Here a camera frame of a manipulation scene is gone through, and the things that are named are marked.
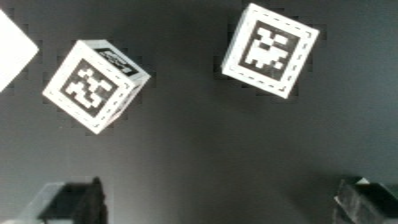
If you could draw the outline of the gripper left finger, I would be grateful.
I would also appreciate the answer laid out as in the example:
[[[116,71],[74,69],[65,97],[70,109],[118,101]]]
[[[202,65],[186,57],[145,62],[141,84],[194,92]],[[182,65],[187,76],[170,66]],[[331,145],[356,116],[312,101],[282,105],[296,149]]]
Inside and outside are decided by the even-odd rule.
[[[65,182],[47,183],[29,202],[20,215],[15,218],[17,224],[72,224],[72,219],[63,218],[59,213],[52,213],[51,205],[67,186]]]

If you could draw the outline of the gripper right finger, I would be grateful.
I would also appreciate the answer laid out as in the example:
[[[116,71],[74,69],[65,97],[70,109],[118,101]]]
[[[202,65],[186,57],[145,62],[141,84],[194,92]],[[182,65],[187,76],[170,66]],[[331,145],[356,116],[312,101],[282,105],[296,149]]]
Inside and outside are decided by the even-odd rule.
[[[335,201],[333,224],[398,224],[398,184],[345,178]]]

